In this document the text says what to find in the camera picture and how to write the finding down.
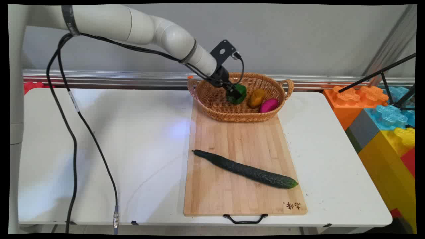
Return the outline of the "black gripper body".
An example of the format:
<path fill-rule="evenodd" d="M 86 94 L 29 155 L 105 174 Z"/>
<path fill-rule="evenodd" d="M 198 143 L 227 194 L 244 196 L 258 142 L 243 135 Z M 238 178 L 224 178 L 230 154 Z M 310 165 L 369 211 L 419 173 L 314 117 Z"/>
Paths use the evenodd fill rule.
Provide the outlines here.
<path fill-rule="evenodd" d="M 226 89 L 227 84 L 232 84 L 229 80 L 229 72 L 225 67 L 220 66 L 216 72 L 209 76 L 209 83 L 216 88 Z"/>

